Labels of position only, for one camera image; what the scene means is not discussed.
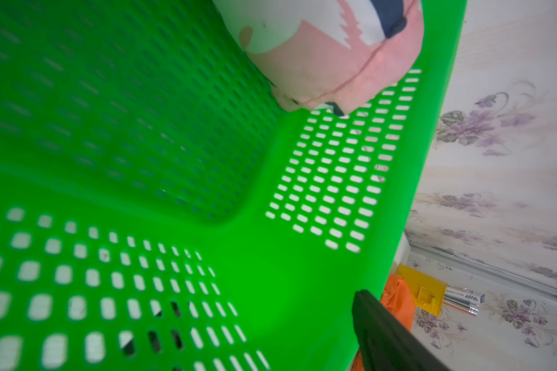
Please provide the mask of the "pink shark print shorts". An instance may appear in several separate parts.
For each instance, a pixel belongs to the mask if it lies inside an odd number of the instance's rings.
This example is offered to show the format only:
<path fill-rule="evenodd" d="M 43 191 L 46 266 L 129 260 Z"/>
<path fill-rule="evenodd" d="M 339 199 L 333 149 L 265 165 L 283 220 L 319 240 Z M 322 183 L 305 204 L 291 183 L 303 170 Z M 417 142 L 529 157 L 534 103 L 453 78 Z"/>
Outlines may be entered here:
<path fill-rule="evenodd" d="M 216 1 L 235 42 L 286 111 L 350 114 L 418 58 L 420 1 Z"/>

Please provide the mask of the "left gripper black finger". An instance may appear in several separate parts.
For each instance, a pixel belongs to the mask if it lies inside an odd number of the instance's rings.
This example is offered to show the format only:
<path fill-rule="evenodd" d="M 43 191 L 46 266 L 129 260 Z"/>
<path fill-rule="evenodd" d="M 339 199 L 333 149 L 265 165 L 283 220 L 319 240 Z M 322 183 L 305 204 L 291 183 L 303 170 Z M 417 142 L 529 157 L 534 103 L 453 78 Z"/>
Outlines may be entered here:
<path fill-rule="evenodd" d="M 369 291 L 361 290 L 355 293 L 352 315 L 364 369 L 448 369 Z"/>

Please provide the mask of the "orange shorts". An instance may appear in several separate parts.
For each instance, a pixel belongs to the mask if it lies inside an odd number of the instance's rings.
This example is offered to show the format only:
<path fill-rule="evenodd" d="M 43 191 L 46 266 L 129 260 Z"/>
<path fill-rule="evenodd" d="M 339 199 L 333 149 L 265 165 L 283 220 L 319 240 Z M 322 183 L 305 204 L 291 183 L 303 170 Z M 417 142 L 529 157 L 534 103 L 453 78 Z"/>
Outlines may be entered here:
<path fill-rule="evenodd" d="M 388 278 L 379 302 L 407 329 L 412 329 L 415 306 L 412 293 L 406 282 L 398 275 Z M 358 349 L 350 367 L 351 370 L 366 370 Z"/>

